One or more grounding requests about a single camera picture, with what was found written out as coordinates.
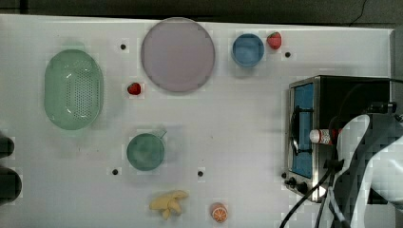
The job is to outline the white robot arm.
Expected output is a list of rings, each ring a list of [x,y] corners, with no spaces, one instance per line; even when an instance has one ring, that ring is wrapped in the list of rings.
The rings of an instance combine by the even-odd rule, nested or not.
[[[402,208],[402,122],[393,114],[362,114],[337,138],[342,168],[328,188],[320,228],[365,228],[371,191]]]

